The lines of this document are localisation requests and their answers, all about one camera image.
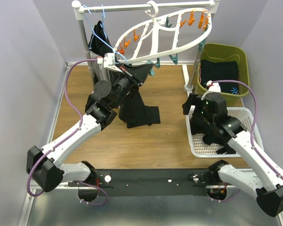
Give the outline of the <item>white round clip hanger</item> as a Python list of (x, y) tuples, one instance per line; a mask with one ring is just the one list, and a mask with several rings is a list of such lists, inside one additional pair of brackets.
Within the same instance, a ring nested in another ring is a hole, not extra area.
[(113, 50), (120, 62), (136, 64), (177, 55), (203, 44), (212, 31), (212, 16), (219, 1), (204, 0), (158, 4), (153, 0), (144, 5), (125, 6), (125, 9), (144, 9), (149, 19), (124, 32)]

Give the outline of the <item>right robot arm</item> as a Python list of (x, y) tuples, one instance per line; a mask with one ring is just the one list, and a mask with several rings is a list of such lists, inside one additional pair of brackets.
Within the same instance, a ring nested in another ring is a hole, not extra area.
[(189, 94), (182, 108), (185, 115), (194, 109), (190, 119), (192, 135), (204, 134), (205, 144), (222, 145), (220, 153), (236, 152), (256, 174), (251, 178), (230, 163), (219, 160), (209, 166), (205, 178), (214, 185), (231, 184), (253, 196), (271, 217), (283, 212), (283, 169), (261, 149), (240, 120), (228, 115), (225, 98), (218, 92)]

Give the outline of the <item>teal plastic clip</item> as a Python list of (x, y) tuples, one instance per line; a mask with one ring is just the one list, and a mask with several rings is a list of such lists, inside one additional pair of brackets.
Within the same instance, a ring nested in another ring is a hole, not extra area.
[(149, 72), (149, 75), (150, 76), (154, 76), (155, 75), (154, 67), (157, 68), (157, 69), (160, 68), (160, 58), (157, 58), (156, 62), (152, 62), (151, 60), (148, 60), (147, 64), (151, 64), (152, 65), (152, 68), (151, 68), (151, 70)]

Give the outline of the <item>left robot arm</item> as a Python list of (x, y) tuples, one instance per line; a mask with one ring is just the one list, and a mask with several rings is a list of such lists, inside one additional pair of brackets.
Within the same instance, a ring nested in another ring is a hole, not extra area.
[(87, 139), (103, 131), (116, 117), (114, 111), (132, 91), (146, 81), (150, 64), (116, 66), (114, 84), (100, 80), (94, 85), (80, 120), (56, 140), (42, 148), (31, 147), (27, 153), (26, 171), (44, 192), (50, 192), (62, 182), (80, 181), (90, 186), (95, 181), (95, 169), (87, 161), (65, 164), (64, 160)]

